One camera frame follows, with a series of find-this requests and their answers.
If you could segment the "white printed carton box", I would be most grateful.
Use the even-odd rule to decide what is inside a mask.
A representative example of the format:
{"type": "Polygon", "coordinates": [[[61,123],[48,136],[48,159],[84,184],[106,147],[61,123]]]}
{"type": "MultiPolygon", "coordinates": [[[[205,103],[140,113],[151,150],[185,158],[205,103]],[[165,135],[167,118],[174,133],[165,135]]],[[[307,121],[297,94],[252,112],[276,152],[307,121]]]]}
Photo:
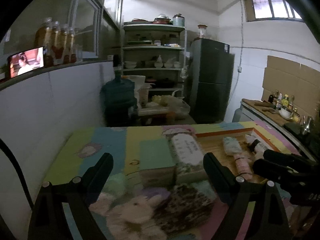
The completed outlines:
{"type": "Polygon", "coordinates": [[[177,133],[170,139],[172,157],[176,162],[178,184],[197,183],[207,179],[203,168],[204,153],[195,137],[188,133],[177,133]]]}

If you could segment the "blue water jug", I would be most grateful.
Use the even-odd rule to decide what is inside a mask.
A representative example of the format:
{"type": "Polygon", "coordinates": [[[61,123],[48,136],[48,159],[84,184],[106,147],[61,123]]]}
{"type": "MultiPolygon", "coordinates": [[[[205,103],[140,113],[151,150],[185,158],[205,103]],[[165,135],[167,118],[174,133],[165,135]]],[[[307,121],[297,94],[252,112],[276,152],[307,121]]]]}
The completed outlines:
{"type": "Polygon", "coordinates": [[[121,71],[114,71],[114,78],[100,90],[101,109],[105,126],[128,127],[137,119],[135,83],[121,77],[121,71]]]}

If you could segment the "amber bottle four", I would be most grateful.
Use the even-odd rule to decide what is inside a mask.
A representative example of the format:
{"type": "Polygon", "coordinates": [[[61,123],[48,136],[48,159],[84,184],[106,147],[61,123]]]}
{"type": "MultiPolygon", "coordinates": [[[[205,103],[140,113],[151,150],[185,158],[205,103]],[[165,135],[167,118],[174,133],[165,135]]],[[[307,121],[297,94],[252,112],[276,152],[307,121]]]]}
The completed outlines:
{"type": "Polygon", "coordinates": [[[74,28],[69,29],[69,59],[70,63],[75,63],[76,62],[76,52],[75,52],[75,31],[74,28]]]}

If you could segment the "amber bottle three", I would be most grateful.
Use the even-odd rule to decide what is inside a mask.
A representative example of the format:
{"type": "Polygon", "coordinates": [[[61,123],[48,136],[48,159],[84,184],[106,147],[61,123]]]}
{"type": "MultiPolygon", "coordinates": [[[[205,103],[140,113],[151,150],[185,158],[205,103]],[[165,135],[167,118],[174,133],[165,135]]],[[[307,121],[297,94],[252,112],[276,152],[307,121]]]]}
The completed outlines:
{"type": "Polygon", "coordinates": [[[61,36],[60,36],[61,48],[62,48],[62,56],[61,56],[62,63],[65,63],[65,56],[67,53],[68,35],[69,35],[69,25],[64,24],[61,28],[61,36]]]}

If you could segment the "brown cardboard wall sheet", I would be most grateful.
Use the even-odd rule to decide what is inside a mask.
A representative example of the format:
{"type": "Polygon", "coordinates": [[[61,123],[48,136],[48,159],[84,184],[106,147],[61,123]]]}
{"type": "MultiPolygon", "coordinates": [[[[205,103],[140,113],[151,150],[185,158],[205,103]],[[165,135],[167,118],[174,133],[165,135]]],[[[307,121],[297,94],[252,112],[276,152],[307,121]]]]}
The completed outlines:
{"type": "Polygon", "coordinates": [[[293,106],[300,115],[316,119],[319,114],[319,71],[315,69],[298,62],[268,56],[263,89],[263,100],[279,91],[283,95],[295,97],[293,106]]]}

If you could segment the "grey framed interior window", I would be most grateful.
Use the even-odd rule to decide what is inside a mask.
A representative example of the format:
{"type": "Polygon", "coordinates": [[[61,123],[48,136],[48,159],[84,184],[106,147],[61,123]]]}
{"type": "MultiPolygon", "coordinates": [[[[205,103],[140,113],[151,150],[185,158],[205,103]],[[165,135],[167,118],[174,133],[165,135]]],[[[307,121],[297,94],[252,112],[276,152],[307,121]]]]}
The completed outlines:
{"type": "Polygon", "coordinates": [[[107,60],[119,48],[119,0],[1,0],[1,62],[35,47],[35,35],[51,18],[75,31],[85,60],[107,60]]]}

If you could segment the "light green pot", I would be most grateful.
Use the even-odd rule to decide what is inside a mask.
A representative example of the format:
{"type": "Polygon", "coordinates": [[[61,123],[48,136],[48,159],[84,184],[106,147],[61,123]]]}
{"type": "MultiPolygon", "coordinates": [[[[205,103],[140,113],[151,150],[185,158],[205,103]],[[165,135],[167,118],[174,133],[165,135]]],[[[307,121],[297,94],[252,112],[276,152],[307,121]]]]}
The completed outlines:
{"type": "Polygon", "coordinates": [[[172,17],[172,25],[177,27],[185,27],[185,18],[182,14],[176,14],[172,17]]]}

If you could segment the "yellow green bottle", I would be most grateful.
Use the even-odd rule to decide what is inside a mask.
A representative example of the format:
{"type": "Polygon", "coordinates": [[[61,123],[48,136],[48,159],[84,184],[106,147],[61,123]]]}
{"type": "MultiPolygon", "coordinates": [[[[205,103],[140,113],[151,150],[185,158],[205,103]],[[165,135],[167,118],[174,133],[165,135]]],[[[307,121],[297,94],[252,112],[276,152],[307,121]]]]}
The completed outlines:
{"type": "Polygon", "coordinates": [[[289,96],[285,94],[281,101],[282,101],[282,105],[287,107],[289,105],[289,96]]]}

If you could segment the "orange rimmed cardboard box lid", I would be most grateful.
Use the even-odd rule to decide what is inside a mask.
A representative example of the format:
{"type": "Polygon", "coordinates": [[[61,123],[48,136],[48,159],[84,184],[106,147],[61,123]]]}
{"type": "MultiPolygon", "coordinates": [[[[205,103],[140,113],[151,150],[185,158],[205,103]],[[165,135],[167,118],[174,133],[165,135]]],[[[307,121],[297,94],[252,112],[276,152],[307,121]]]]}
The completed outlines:
{"type": "Polygon", "coordinates": [[[263,158],[265,150],[298,154],[294,148],[290,148],[291,145],[286,146],[275,135],[258,125],[197,133],[196,140],[204,153],[213,153],[220,164],[229,168],[232,174],[253,183],[263,181],[261,176],[253,172],[252,165],[263,158]]]}

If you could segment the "glass jar on fridge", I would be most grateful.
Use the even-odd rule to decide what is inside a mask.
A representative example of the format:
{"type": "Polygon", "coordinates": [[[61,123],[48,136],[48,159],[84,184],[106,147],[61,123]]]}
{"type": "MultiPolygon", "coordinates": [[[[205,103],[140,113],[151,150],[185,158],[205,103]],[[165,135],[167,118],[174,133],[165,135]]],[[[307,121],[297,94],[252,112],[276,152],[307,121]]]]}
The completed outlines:
{"type": "Polygon", "coordinates": [[[198,37],[199,38],[206,38],[208,26],[205,24],[199,24],[197,27],[198,27],[198,37]]]}

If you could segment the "black refrigerator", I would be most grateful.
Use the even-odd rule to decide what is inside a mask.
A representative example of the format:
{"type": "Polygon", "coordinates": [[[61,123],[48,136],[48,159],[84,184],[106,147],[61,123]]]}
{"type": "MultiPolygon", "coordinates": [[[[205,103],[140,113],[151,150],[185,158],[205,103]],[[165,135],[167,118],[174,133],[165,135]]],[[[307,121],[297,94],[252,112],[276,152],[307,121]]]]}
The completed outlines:
{"type": "Polygon", "coordinates": [[[199,38],[192,43],[186,99],[198,124],[225,118],[231,92],[234,55],[228,44],[199,38]]]}

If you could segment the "white plush bunny toy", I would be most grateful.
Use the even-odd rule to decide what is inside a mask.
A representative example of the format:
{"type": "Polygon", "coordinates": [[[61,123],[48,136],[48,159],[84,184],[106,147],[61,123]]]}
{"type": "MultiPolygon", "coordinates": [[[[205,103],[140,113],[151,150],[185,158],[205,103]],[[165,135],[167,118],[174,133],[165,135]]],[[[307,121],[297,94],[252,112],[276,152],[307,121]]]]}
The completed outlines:
{"type": "Polygon", "coordinates": [[[114,196],[101,193],[89,210],[106,218],[106,225],[114,239],[167,239],[167,234],[153,219],[155,208],[163,198],[140,195],[112,206],[114,196]]]}

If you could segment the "phone with lit screen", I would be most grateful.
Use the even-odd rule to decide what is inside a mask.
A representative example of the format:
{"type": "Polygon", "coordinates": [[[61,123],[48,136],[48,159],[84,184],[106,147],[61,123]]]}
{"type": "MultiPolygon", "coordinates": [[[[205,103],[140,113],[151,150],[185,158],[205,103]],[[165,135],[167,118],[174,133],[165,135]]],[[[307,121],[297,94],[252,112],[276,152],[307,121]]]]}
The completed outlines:
{"type": "Polygon", "coordinates": [[[43,47],[38,47],[9,56],[7,59],[9,77],[17,77],[35,69],[43,68],[43,51],[43,47]]]}

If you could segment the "leopard print cloth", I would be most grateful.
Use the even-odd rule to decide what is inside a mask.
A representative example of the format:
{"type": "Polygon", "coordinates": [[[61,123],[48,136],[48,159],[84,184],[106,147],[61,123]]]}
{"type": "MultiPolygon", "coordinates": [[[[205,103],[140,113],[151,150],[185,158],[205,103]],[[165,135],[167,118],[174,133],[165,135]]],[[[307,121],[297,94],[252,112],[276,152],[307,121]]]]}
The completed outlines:
{"type": "Polygon", "coordinates": [[[214,201],[188,184],[176,185],[154,211],[153,219],[167,235],[178,234],[206,222],[214,201]]]}

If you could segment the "yellowish plastic bag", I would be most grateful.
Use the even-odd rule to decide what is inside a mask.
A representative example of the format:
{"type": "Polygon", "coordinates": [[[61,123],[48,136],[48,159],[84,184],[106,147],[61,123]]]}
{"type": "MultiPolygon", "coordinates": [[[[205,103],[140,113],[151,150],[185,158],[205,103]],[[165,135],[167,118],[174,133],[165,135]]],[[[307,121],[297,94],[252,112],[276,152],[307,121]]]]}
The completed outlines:
{"type": "Polygon", "coordinates": [[[152,97],[152,102],[167,107],[169,111],[175,113],[176,119],[186,119],[190,112],[190,106],[183,99],[172,95],[155,95],[152,97]]]}

